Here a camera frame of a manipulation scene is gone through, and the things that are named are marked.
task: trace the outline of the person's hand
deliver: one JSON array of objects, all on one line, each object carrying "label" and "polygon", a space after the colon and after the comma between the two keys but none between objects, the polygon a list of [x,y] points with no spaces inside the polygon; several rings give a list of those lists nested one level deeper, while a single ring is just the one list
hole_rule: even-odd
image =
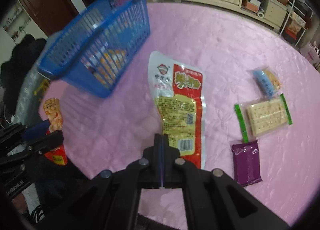
[{"label": "person's hand", "polygon": [[18,210],[19,214],[25,213],[28,208],[26,199],[22,193],[18,194],[14,199],[12,199],[12,204]]}]

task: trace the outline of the green package edge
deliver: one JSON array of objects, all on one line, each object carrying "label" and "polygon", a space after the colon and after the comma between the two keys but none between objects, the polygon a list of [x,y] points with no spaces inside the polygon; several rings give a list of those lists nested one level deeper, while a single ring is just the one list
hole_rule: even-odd
[{"label": "green package edge", "polygon": [[[284,104],[285,112],[287,113],[288,124],[292,125],[293,122],[292,122],[292,119],[291,119],[290,111],[289,111],[289,108],[288,108],[288,105],[287,105],[287,102],[286,102],[286,100],[284,98],[283,93],[280,94],[280,99],[282,100],[282,102]],[[244,123],[244,119],[243,119],[239,104],[235,104],[235,111],[236,111],[236,115],[237,115],[237,118],[238,118],[238,121],[239,121],[239,124],[240,124],[240,129],[241,129],[243,142],[244,143],[248,143],[249,142],[248,133],[247,133],[247,129],[246,129],[246,126],[245,126],[245,123]]]}]

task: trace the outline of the pink quilted fabric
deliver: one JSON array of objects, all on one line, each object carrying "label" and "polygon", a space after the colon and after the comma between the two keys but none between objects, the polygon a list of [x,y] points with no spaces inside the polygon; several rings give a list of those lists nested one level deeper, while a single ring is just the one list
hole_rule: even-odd
[{"label": "pink quilted fabric", "polygon": [[[233,106],[262,96],[249,70],[270,66],[283,82],[293,125],[260,138],[263,182],[246,189],[292,224],[320,183],[319,73],[273,32],[238,15],[186,4],[152,3],[148,11],[151,36],[109,98],[63,81],[51,84],[44,99],[61,101],[67,155],[92,178],[103,169],[124,169],[153,144],[161,121],[147,68],[157,50],[205,73],[205,169],[233,177],[230,146],[241,139]],[[42,108],[40,114],[46,119]],[[181,190],[144,190],[139,212],[187,229]]]}]

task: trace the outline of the dark clothing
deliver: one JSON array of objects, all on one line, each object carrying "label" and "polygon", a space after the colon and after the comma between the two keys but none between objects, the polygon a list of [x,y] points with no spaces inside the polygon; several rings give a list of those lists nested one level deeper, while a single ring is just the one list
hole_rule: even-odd
[{"label": "dark clothing", "polygon": [[26,35],[21,43],[12,50],[10,60],[1,65],[1,86],[6,89],[3,102],[11,115],[16,112],[23,80],[41,54],[45,44],[44,38],[35,40],[32,35]]}]

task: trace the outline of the lips logo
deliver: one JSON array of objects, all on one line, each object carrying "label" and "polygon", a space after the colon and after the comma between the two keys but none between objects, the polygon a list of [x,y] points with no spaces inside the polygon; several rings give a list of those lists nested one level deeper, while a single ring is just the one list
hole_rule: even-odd
[{"label": "lips logo", "polygon": [[168,68],[164,64],[161,64],[158,66],[158,70],[162,75],[165,75],[168,71]]}]

